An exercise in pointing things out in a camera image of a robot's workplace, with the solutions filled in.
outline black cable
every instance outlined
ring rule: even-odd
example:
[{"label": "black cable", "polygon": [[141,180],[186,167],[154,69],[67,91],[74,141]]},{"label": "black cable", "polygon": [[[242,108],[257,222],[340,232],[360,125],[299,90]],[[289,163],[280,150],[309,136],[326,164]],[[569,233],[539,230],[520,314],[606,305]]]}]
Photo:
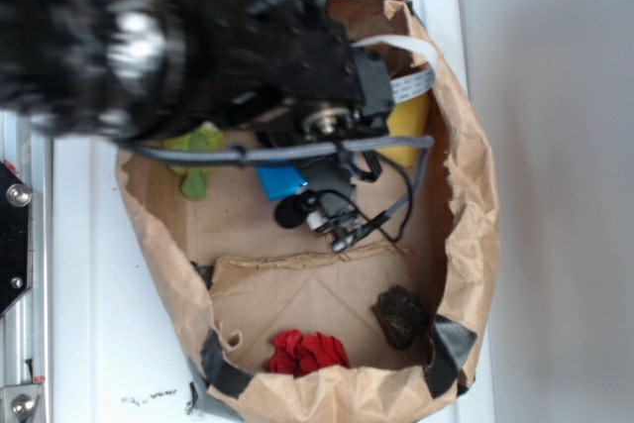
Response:
[{"label": "black cable", "polygon": [[[399,242],[402,238],[403,238],[403,234],[405,233],[405,227],[407,226],[407,224],[409,223],[409,220],[411,219],[413,210],[414,210],[414,186],[409,178],[409,175],[407,175],[407,172],[405,171],[405,169],[400,166],[399,164],[397,164],[396,162],[394,162],[392,159],[384,156],[381,153],[376,153],[376,155],[378,156],[378,158],[382,161],[384,161],[385,163],[387,163],[389,166],[391,166],[394,170],[396,170],[396,172],[398,172],[398,174],[403,178],[403,181],[405,182],[405,186],[407,187],[407,211],[405,212],[405,217],[403,218],[403,221],[400,224],[400,227],[398,229],[398,234],[396,235],[396,237],[392,237],[390,236],[381,225],[377,226],[376,229],[380,231],[380,233],[391,243],[397,243]],[[344,195],[343,193],[337,191],[337,190],[333,190],[333,189],[326,189],[326,190],[319,190],[316,192],[317,195],[320,194],[332,194],[332,195],[337,195],[338,197],[342,198],[343,200],[345,200],[346,202],[348,202],[348,204],[350,204],[353,209],[355,210],[355,212],[357,212],[364,220],[366,220],[366,222],[371,222],[373,220],[377,220],[381,217],[381,215],[383,215],[385,213],[385,211],[379,213],[378,215],[376,215],[374,218],[370,218],[367,214],[365,214],[360,208],[359,206],[349,197],[347,197],[346,195]]]},{"label": "black cable", "polygon": [[[359,208],[359,206],[354,202],[354,200],[352,200],[350,197],[347,197],[346,195],[344,195],[343,193],[331,189],[331,188],[327,188],[325,190],[318,190],[315,192],[315,195],[317,196],[321,196],[321,195],[336,195],[339,198],[341,198],[342,200],[346,201],[351,207],[353,207],[353,210],[355,210],[355,213],[357,213],[358,215],[360,215],[364,220],[366,220],[366,223],[371,222],[372,220],[375,220],[377,217],[379,217],[380,215],[382,215],[383,212],[379,213],[378,215],[376,215],[376,217],[374,218],[370,218],[366,213],[364,213],[364,211]],[[390,237],[389,234],[381,227],[378,226],[376,227],[377,230],[380,231],[380,233],[391,243],[396,243],[394,241],[393,237]]]},{"label": "black cable", "polygon": [[403,221],[398,230],[398,235],[394,239],[394,242],[398,242],[403,238],[403,234],[405,233],[405,227],[409,223],[409,220],[411,219],[411,216],[414,210],[414,185],[412,184],[412,181],[409,178],[409,175],[407,175],[407,172],[401,165],[399,165],[398,163],[388,158],[387,156],[384,156],[381,153],[376,153],[376,155],[378,156],[379,160],[382,160],[383,162],[387,163],[389,166],[391,166],[394,170],[396,170],[399,173],[399,175],[403,178],[403,181],[405,182],[405,186],[407,187],[407,211],[405,212],[405,217],[403,217]]}]

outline black tape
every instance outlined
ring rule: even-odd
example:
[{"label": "black tape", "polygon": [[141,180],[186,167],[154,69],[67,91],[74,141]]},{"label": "black tape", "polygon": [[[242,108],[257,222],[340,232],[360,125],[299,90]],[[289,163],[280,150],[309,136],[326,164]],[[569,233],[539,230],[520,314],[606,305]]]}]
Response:
[{"label": "black tape", "polygon": [[218,334],[213,330],[209,331],[201,357],[201,364],[207,375],[207,383],[232,398],[238,398],[254,377],[225,361]]},{"label": "black tape", "polygon": [[193,413],[193,409],[196,408],[199,411],[216,415],[229,421],[243,421],[233,408],[207,393],[208,383],[202,379],[194,362],[189,360],[187,364],[193,376],[193,382],[189,384],[191,400],[187,403],[187,414]]},{"label": "black tape", "polygon": [[477,334],[462,324],[436,316],[432,329],[434,361],[425,375],[434,398],[447,392],[458,379],[477,340]]}]

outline screw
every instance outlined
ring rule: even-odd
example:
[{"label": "screw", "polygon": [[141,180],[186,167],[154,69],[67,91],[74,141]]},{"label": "screw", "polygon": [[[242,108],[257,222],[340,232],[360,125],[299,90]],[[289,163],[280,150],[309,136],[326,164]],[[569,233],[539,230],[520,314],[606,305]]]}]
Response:
[{"label": "screw", "polygon": [[7,190],[7,200],[14,207],[26,207],[31,202],[31,190],[24,183],[11,185]]},{"label": "screw", "polygon": [[20,289],[24,285],[24,280],[21,277],[14,277],[11,279],[11,287],[14,289]]},{"label": "screw", "polygon": [[324,136],[330,136],[336,131],[337,119],[332,116],[325,116],[320,118],[315,126]]},{"label": "screw", "polygon": [[355,73],[355,67],[351,63],[347,62],[344,64],[344,73],[348,76],[352,76]]},{"label": "screw", "polygon": [[11,402],[11,410],[20,421],[27,421],[34,413],[36,403],[27,395],[16,396]]}]

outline red fabric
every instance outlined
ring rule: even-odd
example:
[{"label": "red fabric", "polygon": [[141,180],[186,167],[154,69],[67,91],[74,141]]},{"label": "red fabric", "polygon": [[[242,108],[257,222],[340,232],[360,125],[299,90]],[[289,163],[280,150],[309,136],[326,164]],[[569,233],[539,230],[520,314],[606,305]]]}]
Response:
[{"label": "red fabric", "polygon": [[344,345],[339,339],[316,333],[303,336],[297,329],[284,331],[273,339],[275,355],[266,363],[274,373],[288,373],[295,377],[329,366],[350,368]]}]

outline brown paper bag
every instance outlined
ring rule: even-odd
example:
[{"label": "brown paper bag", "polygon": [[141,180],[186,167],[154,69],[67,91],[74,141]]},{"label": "brown paper bag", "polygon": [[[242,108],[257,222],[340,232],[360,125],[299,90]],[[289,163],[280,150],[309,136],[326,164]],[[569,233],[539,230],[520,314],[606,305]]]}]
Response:
[{"label": "brown paper bag", "polygon": [[[330,9],[351,37],[429,40],[406,1],[331,0]],[[425,65],[379,50],[394,75]],[[218,169],[208,198],[191,202],[167,167],[120,153],[118,178],[148,266],[210,395],[249,422],[393,423],[429,415],[473,384],[497,272],[499,205],[490,146],[442,56],[426,134],[436,145],[403,241],[374,233],[339,255],[327,237],[278,228],[252,169]],[[245,133],[229,139],[238,140],[255,144]],[[390,171],[358,187],[371,216],[403,192]],[[214,266],[210,291],[190,261]],[[435,316],[430,334],[402,352],[370,310],[395,284]],[[353,368],[302,378],[265,372],[271,339],[290,328],[336,336]]]}]

